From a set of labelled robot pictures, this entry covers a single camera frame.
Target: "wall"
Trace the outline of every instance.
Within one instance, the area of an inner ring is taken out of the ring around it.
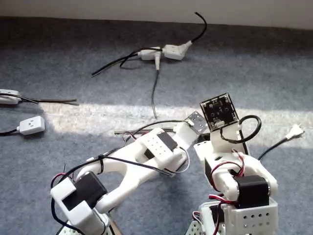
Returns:
[[[313,29],[313,0],[0,0],[0,16],[199,22]]]

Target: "cable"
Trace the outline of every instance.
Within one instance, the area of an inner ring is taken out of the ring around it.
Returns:
[[[218,230],[219,230],[219,227],[220,227],[220,216],[219,216],[219,211],[221,209],[221,206],[222,206],[223,202],[220,202],[219,205],[217,206],[217,220],[216,220],[216,226],[215,226],[215,230],[213,232],[213,235],[216,235]]]
[[[244,174],[244,170],[245,170],[245,162],[244,159],[242,158],[242,156],[238,153],[238,157],[239,159],[242,161],[242,165],[240,166],[239,164],[235,163],[235,162],[231,162],[231,161],[225,161],[225,162],[221,162],[218,165],[216,165],[210,173],[210,179],[212,179],[212,187],[215,191],[219,192],[219,190],[216,188],[214,180],[213,180],[213,173],[214,171],[216,171],[220,166],[225,165],[225,164],[234,164],[236,166],[239,167],[239,171],[237,173],[236,177],[241,177]]]
[[[187,150],[184,149],[184,148],[182,148],[182,147],[179,147],[179,148],[180,148],[181,150],[183,150],[183,151],[186,153],[188,164],[187,164],[187,166],[185,167],[185,169],[184,169],[184,170],[181,170],[181,171],[171,171],[171,170],[165,169],[165,170],[167,170],[167,171],[169,171],[170,173],[173,173],[173,174],[180,174],[180,173],[183,173],[183,172],[185,172],[186,170],[188,170],[188,168],[189,168],[189,166],[190,166],[190,156],[189,156]]]
[[[123,56],[119,59],[116,59],[116,60],[113,60],[112,62],[109,62],[108,64],[106,64],[105,66],[101,67],[100,69],[98,69],[97,71],[93,72],[91,75],[92,76],[95,76],[95,75],[98,75],[100,72],[102,72],[103,70],[107,69],[108,67],[111,67],[112,65],[122,61],[122,60],[125,60],[125,59],[129,59],[129,58],[132,58],[132,57],[135,57],[137,56],[137,54],[134,54],[132,56],[130,55],[127,55],[127,56]]]
[[[38,103],[70,103],[75,102],[77,99],[31,99]]]
[[[70,103],[70,102],[77,101],[77,99],[33,99],[33,98],[27,98],[19,94],[8,94],[8,93],[1,93],[0,95],[17,97],[17,98],[22,99],[24,102],[32,102],[34,104],[44,103],[44,102],[45,103]]]
[[[157,119],[157,113],[156,113],[154,96],[155,96],[155,90],[156,90],[156,86],[157,86],[157,81],[159,79],[159,75],[160,75],[160,70],[157,70],[155,83],[153,85],[152,93],[151,93],[151,105],[152,105],[153,115],[155,116],[155,119]]]
[[[17,132],[17,129],[14,129],[12,131],[7,131],[7,132],[0,132],[0,136],[8,136],[14,132]]]
[[[137,50],[134,50],[134,51],[133,51],[132,53],[130,53],[128,56],[125,56],[125,59],[122,61],[122,63],[121,63],[119,66],[122,67],[123,64],[125,64],[125,62],[126,62],[129,58],[133,57],[133,55],[134,55],[135,53],[140,52],[140,51],[142,51],[142,50],[155,50],[155,51],[160,51],[160,52],[163,51],[162,49],[153,48],[153,47],[142,47],[142,48],[139,48],[139,49],[137,49]]]
[[[199,211],[193,211],[193,212],[192,212],[192,218],[193,218],[194,220],[196,220],[201,226],[203,226],[201,220],[199,220],[199,219],[197,218],[197,216],[200,216],[200,212],[199,212]]]
[[[197,37],[195,37],[193,40],[191,40],[192,43],[194,43],[196,40],[201,38],[204,35],[204,33],[206,32],[206,28],[207,28],[207,22],[206,22],[205,18],[202,15],[200,15],[198,12],[195,12],[195,14],[203,20],[204,28],[203,28],[202,32]]]
[[[125,134],[129,134],[130,137],[131,137],[134,141],[137,139],[131,132],[125,131],[125,132],[122,134],[122,139],[123,139],[123,141],[124,141],[125,146],[127,145],[127,142],[126,142],[126,140],[125,140],[125,138],[124,138],[124,135],[125,135]]]
[[[262,160],[262,158],[268,153],[270,152],[271,150],[273,150],[274,148],[280,146],[281,144],[287,142],[288,139],[285,137],[283,138],[282,140],[280,140],[279,142],[277,142],[276,144],[274,144],[273,146],[269,147],[267,150],[265,150],[259,157],[258,157],[258,160]]]
[[[38,104],[38,102],[36,102],[36,101],[34,101],[34,100],[30,99],[30,98],[24,97],[22,95],[19,95],[19,94],[1,93],[0,96],[2,96],[2,95],[20,98],[21,100],[32,102],[34,104]]]
[[[189,125],[189,123],[186,122],[186,121],[184,121],[184,120],[175,120],[175,119],[174,119],[174,120],[155,121],[155,122],[153,122],[153,123],[150,123],[150,124],[147,124],[147,125],[144,125],[144,126],[140,127],[139,129],[137,129],[136,131],[133,132],[133,135],[137,134],[138,132],[140,132],[141,130],[143,130],[143,129],[149,127],[149,126],[156,125],[156,124],[161,124],[161,123],[168,123],[168,122],[185,122],[185,123],[187,123],[187,124]]]
[[[220,129],[220,135],[221,135],[222,140],[227,141],[227,142],[229,142],[229,143],[237,144],[237,143],[244,143],[244,142],[247,142],[247,141],[251,140],[253,137],[255,137],[255,136],[259,133],[259,131],[260,131],[260,129],[261,129],[262,121],[261,121],[261,119],[260,119],[258,116],[256,116],[256,115],[248,115],[248,116],[245,116],[245,117],[243,117],[242,119],[240,119],[239,122],[238,122],[238,125],[241,125],[241,124],[243,123],[243,121],[245,121],[245,120],[247,120],[247,119],[256,119],[257,122],[258,122],[258,123],[257,123],[257,127],[255,128],[255,130],[254,130],[248,137],[245,137],[245,138],[243,138],[243,139],[241,139],[241,140],[227,139],[227,138],[225,138],[225,137],[223,136],[223,128],[221,128],[221,129]]]
[[[227,204],[234,204],[235,203],[233,201],[226,200],[226,199],[222,198],[221,196],[214,195],[214,194],[210,194],[209,199],[215,199],[215,200],[218,200],[220,202],[227,203]]]
[[[69,229],[73,229],[75,230],[76,232],[80,233],[81,235],[85,235],[80,229],[74,227],[74,226],[71,226],[69,224],[67,224],[66,222],[62,221],[59,219],[59,217],[56,215],[55,213],[55,201],[53,198],[51,198],[51,213],[52,213],[52,217],[55,219],[55,221],[57,221],[59,224],[69,228]]]
[[[286,136],[280,140],[279,142],[277,142],[276,144],[274,144],[273,146],[271,146],[270,148],[268,148],[266,151],[264,151],[259,157],[258,160],[260,161],[268,152],[270,152],[271,150],[273,150],[274,148],[280,146],[281,144],[295,139],[295,138],[299,138],[301,137],[303,134],[305,133],[305,131],[301,128],[301,125],[293,125],[291,130],[288,132],[288,134],[286,134]]]

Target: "white power strip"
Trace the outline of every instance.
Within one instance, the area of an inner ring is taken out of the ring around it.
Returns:
[[[13,96],[1,95],[1,93],[20,95],[18,91],[0,89],[0,104],[18,104],[21,100],[20,98]]]

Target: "gray carpet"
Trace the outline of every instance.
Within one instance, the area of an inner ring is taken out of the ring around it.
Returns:
[[[0,106],[1,130],[42,115],[46,131],[0,139],[0,234],[55,234],[49,183],[63,170],[123,144],[114,129],[152,122],[153,62],[131,61],[90,73],[136,48],[180,44],[199,24],[0,18],[0,88],[33,98],[78,98],[80,106],[21,103]],[[163,59],[156,89],[159,119],[181,119],[199,102],[229,92],[239,116],[263,120],[249,142],[258,156],[294,123],[303,138],[275,149],[264,166],[279,183],[279,234],[313,230],[313,32],[210,25],[181,62]],[[253,123],[247,122],[245,131]],[[126,235],[182,235],[191,212],[207,201],[209,187],[193,149],[190,169],[175,178],[159,176],[142,185],[113,213]],[[101,177],[114,189],[115,173]]]

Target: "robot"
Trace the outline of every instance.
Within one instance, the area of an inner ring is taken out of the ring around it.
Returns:
[[[84,235],[115,234],[108,212],[158,173],[183,173],[189,166],[186,150],[192,145],[209,184],[219,194],[209,196],[216,201],[200,205],[186,234],[275,234],[278,205],[272,196],[278,192],[277,181],[249,155],[246,145],[260,130],[261,120],[253,115],[239,119],[229,94],[200,105],[204,117],[194,112],[174,127],[173,136],[155,128],[125,147],[88,159],[64,174],[55,186],[52,182],[52,215],[64,226],[59,234],[72,230]],[[244,138],[241,126],[249,118],[258,125]],[[96,175],[112,171],[124,178],[118,188],[107,192]],[[68,222],[56,216],[55,202]]]

